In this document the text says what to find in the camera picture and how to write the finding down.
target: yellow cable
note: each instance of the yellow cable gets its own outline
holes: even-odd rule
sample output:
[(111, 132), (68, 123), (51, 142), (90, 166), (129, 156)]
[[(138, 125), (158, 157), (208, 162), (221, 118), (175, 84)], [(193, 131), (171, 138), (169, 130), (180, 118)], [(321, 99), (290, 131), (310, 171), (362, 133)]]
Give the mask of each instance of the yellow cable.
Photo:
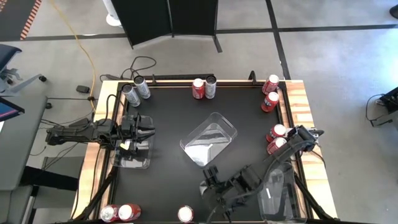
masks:
[[(54, 0), (50, 0), (51, 5), (54, 7), (55, 10), (57, 10), (57, 12), (59, 13), (60, 17), (62, 18), (62, 20), (64, 21), (64, 23), (69, 27), (70, 31), (72, 32), (72, 34), (75, 36), (75, 39), (77, 41), (77, 44), (79, 45), (79, 47), (82, 49), (82, 51), (84, 51), (84, 53), (86, 54), (86, 56), (88, 57), (88, 60), (91, 63), (91, 67), (93, 67), (93, 84), (91, 85), (91, 90), (90, 90), (90, 96), (93, 96), (93, 91), (94, 91), (94, 85), (95, 85), (95, 77), (97, 74), (97, 71), (95, 69), (94, 66), (94, 62), (91, 59), (90, 55), (87, 53), (86, 49), (81, 45), (79, 38), (77, 37), (77, 34), (75, 33), (75, 31), (72, 29), (72, 26), (69, 24), (67, 17), (62, 13), (62, 11), (57, 7), (57, 5), (55, 4)], [(91, 103), (91, 107), (93, 108), (93, 110), (95, 111), (95, 107), (94, 107), (94, 103), (92, 101), (90, 101)]]

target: gray desk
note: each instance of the gray desk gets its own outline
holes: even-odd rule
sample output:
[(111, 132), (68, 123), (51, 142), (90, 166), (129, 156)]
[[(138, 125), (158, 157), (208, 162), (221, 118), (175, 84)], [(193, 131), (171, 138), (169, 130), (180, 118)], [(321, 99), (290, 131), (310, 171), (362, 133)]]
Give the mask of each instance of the gray desk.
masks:
[(0, 190), (14, 190), (29, 158), (47, 97), (16, 96), (5, 99), (25, 109), (25, 114), (5, 121), (0, 132)]

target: can lid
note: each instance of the can lid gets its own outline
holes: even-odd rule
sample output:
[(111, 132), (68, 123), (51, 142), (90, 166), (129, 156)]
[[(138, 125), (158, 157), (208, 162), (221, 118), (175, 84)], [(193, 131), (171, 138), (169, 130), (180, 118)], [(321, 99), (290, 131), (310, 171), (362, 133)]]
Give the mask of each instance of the can lid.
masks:
[(122, 205), (122, 207), (119, 208), (119, 218), (121, 220), (127, 220), (131, 218), (132, 215), (132, 208), (130, 205)]
[(214, 84), (217, 82), (217, 79), (214, 75), (209, 75), (206, 77), (206, 82), (209, 84)]
[(278, 134), (278, 135), (284, 135), (286, 133), (286, 128), (285, 126), (283, 126), (282, 124), (277, 124), (274, 127), (274, 131)]
[(277, 146), (277, 147), (282, 147), (284, 144), (286, 144), (286, 139), (284, 139), (284, 138), (275, 138), (275, 145)]
[(132, 86), (131, 86), (130, 84), (125, 84), (125, 85), (122, 87), (123, 93), (129, 93), (131, 90), (132, 90)]
[(193, 211), (189, 206), (184, 206), (178, 211), (178, 218), (181, 222), (190, 222), (193, 219)]
[(277, 75), (270, 75), (268, 80), (272, 83), (279, 83), (279, 77)]
[(104, 221), (109, 221), (113, 218), (113, 213), (113, 207), (108, 205), (101, 210), (101, 219)]
[(279, 95), (276, 92), (270, 92), (268, 93), (267, 97), (272, 100), (272, 101), (278, 101), (279, 100)]
[(144, 77), (138, 75), (138, 76), (136, 76), (136, 77), (134, 78), (134, 83), (135, 83), (135, 84), (141, 84), (141, 83), (144, 82), (144, 80), (145, 80)]
[(202, 87), (203, 86), (203, 80), (201, 80), (200, 78), (196, 78), (193, 81), (193, 86), (194, 87)]

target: black partition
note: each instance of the black partition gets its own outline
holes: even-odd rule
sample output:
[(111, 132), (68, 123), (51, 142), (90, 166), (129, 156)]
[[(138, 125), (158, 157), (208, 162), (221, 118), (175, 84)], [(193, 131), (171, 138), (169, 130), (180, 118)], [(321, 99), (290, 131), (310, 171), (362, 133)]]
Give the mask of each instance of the black partition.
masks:
[(218, 0), (112, 0), (131, 46), (167, 34), (215, 36)]
[[(247, 164), (267, 157), (265, 139), (270, 128), (281, 123), (280, 111), (261, 110), (264, 94), (261, 85), (219, 87), (212, 100), (195, 100), (189, 83), (186, 88), (151, 88), (152, 96), (142, 100), (135, 111), (152, 117), (156, 128), (154, 151), (148, 169), (118, 170), (111, 187), (110, 203), (136, 203), (141, 206), (140, 222), (178, 222), (177, 211), (183, 205), (194, 209), (195, 222), (205, 222), (210, 214), (199, 193), (204, 175), (180, 147), (180, 140), (212, 112), (219, 112), (238, 130), (236, 139), (206, 167), (216, 165), (220, 180), (225, 180)], [(262, 221), (256, 197), (247, 207), (231, 216), (233, 221)], [(215, 215), (213, 221), (225, 221)]]

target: silver soda can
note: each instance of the silver soda can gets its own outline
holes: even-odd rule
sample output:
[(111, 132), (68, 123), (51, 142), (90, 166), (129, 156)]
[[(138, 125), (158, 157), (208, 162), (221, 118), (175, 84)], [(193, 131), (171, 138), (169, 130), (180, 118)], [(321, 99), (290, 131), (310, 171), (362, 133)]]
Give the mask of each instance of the silver soda can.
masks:
[(214, 75), (206, 77), (205, 95), (208, 99), (213, 99), (216, 95), (217, 79)]
[(139, 99), (139, 97), (138, 97), (136, 91), (134, 90), (134, 88), (132, 87), (132, 85), (125, 84), (122, 87), (122, 93), (124, 94), (124, 96), (126, 97), (128, 102), (131, 104), (131, 106), (137, 107), (141, 104), (141, 100)]
[(134, 83), (136, 84), (138, 93), (144, 98), (148, 99), (150, 97), (150, 91), (147, 85), (147, 82), (145, 82), (145, 78), (138, 75), (134, 78)]

